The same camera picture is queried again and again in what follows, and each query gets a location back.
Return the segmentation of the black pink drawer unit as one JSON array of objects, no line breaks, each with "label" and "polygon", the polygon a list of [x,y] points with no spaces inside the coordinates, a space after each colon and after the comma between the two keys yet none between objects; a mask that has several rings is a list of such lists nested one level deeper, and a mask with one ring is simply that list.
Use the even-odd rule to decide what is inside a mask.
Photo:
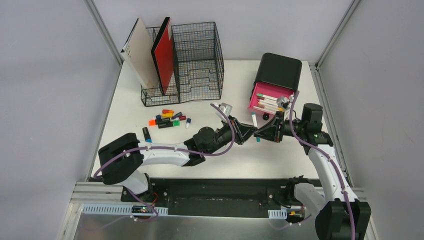
[{"label": "black pink drawer unit", "polygon": [[268,95],[277,99],[294,94],[299,87],[302,65],[302,62],[295,58],[270,52],[264,53],[253,82],[248,111],[263,114],[253,110],[253,107],[258,104],[256,94]]}]

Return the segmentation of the red brown cap marker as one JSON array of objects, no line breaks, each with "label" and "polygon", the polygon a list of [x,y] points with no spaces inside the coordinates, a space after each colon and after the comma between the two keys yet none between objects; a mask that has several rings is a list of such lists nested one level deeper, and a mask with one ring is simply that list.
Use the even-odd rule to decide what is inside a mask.
[{"label": "red brown cap marker", "polygon": [[262,105],[269,105],[269,106],[275,106],[278,107],[278,104],[268,98],[258,98],[258,102]]}]

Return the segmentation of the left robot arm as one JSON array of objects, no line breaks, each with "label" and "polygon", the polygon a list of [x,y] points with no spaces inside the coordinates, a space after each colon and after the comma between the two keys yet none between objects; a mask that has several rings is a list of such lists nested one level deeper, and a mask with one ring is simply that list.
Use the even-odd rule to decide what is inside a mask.
[{"label": "left robot arm", "polygon": [[203,163],[206,157],[224,155],[233,144],[242,145],[257,130],[228,116],[221,128],[203,127],[192,138],[176,144],[141,141],[135,133],[126,133],[98,150],[100,168],[93,176],[105,185],[126,187],[144,203],[152,198],[153,189],[148,174],[140,172],[139,167],[193,167]]}]

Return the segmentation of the yellow cap white marker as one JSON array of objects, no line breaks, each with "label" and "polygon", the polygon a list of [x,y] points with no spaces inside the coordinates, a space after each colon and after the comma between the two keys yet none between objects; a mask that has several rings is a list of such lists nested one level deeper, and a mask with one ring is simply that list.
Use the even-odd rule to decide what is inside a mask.
[{"label": "yellow cap white marker", "polygon": [[282,108],[267,108],[267,107],[262,108],[262,107],[259,107],[259,106],[254,106],[253,108],[260,110],[262,112],[269,113],[270,115],[274,115],[275,112],[284,112],[284,110]]}]

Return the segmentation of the white A4 folder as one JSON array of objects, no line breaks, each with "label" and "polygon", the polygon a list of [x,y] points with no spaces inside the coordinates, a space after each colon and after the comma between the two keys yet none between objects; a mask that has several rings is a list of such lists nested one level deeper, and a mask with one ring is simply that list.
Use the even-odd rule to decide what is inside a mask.
[{"label": "white A4 folder", "polygon": [[159,84],[159,77],[151,50],[153,41],[143,21],[138,18],[120,52],[133,75],[145,89]]}]

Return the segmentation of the brown cap white marker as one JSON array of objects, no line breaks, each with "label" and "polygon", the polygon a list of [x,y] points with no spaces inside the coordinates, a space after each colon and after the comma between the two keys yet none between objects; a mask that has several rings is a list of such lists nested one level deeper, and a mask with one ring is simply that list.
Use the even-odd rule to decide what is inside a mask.
[{"label": "brown cap white marker", "polygon": [[276,111],[282,111],[283,109],[276,106],[266,105],[266,104],[257,104],[257,106],[254,106],[257,109],[262,109],[264,112],[270,112],[273,114],[273,112]]}]

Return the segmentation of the teal cap white marker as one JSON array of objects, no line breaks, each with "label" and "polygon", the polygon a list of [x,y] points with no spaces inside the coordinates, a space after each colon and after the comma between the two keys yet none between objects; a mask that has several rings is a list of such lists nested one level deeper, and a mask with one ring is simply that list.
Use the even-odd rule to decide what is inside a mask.
[{"label": "teal cap white marker", "polygon": [[[252,118],[253,126],[255,128],[258,128],[258,122],[257,122],[257,117],[256,117],[256,113],[255,112],[252,112],[251,113],[251,118]],[[260,140],[259,137],[256,137],[256,141],[259,143],[261,140]]]}]

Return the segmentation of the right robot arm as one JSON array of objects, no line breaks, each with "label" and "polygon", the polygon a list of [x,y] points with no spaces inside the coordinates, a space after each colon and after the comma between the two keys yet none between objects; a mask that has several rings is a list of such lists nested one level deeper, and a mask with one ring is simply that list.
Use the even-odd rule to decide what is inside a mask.
[{"label": "right robot arm", "polygon": [[278,111],[254,136],[279,143],[284,136],[294,137],[303,147],[318,174],[323,194],[303,177],[292,177],[286,186],[272,193],[272,201],[286,209],[303,205],[314,219],[320,240],[363,240],[371,217],[371,207],[360,201],[337,163],[334,143],[323,128],[323,107],[303,106],[301,119],[284,118]]}]

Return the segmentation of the red A4 folder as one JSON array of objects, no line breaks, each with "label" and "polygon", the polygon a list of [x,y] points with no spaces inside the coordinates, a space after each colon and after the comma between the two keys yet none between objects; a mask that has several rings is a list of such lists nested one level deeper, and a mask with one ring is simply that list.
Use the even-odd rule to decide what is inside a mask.
[{"label": "red A4 folder", "polygon": [[165,95],[174,73],[174,40],[171,18],[162,22],[153,43],[151,55],[159,79],[160,91]]}]

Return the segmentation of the purple cap white marker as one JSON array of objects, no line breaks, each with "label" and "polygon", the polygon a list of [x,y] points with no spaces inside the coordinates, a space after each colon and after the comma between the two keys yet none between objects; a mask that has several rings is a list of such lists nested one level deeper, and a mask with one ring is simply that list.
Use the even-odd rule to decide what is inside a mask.
[{"label": "purple cap white marker", "polygon": [[272,102],[268,102],[268,101],[264,101],[264,100],[259,100],[258,104],[263,105],[263,106],[267,106],[268,108],[279,108],[279,106],[276,103],[272,103]]}]

